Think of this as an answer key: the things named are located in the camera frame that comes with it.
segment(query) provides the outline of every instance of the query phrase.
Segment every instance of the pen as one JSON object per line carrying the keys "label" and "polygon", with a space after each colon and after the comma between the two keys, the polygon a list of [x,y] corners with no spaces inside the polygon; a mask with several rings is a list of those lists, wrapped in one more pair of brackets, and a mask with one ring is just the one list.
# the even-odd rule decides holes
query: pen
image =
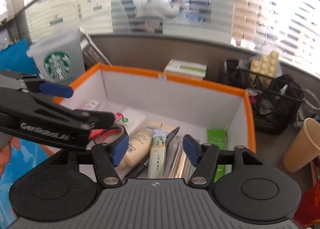
{"label": "pen", "polygon": [[[175,138],[175,136],[177,135],[177,133],[180,130],[180,126],[178,126],[177,128],[175,128],[172,132],[170,132],[167,135],[166,138],[166,145],[167,147],[169,146],[170,142]],[[136,178],[137,176],[139,176],[142,171],[144,171],[149,165],[149,156],[147,156],[143,161],[141,161],[139,164],[137,164],[133,169],[131,169],[125,176],[123,181],[126,178]]]}

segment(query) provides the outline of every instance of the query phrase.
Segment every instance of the black circular cover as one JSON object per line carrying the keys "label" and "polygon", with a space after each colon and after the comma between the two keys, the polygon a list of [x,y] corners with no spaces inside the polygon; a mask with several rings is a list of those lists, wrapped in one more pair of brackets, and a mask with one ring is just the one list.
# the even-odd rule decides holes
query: black circular cover
{"label": "black circular cover", "polygon": [[295,212],[301,191],[287,175],[263,164],[235,168],[215,183],[213,195],[234,217],[248,222],[270,223]]}
{"label": "black circular cover", "polygon": [[86,175],[64,165],[46,165],[44,170],[30,171],[17,180],[9,199],[19,217],[59,221],[87,209],[96,192],[94,182]]}

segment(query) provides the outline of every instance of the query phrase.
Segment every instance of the starbucks logo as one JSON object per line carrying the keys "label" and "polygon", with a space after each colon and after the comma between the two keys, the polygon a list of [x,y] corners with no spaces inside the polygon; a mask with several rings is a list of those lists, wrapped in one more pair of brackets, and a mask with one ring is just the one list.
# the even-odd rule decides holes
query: starbucks logo
{"label": "starbucks logo", "polygon": [[61,51],[52,52],[44,59],[44,69],[53,80],[62,81],[70,74],[70,57]]}

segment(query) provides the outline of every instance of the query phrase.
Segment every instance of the green packet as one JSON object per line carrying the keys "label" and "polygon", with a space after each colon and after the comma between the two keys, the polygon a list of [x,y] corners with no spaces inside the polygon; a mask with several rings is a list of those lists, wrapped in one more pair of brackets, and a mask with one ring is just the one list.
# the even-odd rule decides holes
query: green packet
{"label": "green packet", "polygon": [[[217,145],[220,150],[226,149],[226,131],[207,129],[207,142]],[[218,165],[214,182],[217,182],[225,173],[225,165]]]}

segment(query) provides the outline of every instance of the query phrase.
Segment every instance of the gray ribbed plate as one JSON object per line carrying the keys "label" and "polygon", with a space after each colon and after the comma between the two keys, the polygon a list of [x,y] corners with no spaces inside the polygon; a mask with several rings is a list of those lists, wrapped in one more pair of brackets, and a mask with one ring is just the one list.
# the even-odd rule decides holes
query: gray ribbed plate
{"label": "gray ribbed plate", "polygon": [[205,190],[188,187],[182,179],[129,179],[105,189],[82,214],[54,223],[19,218],[9,229],[254,229],[299,228],[291,220],[253,225],[225,214]]}

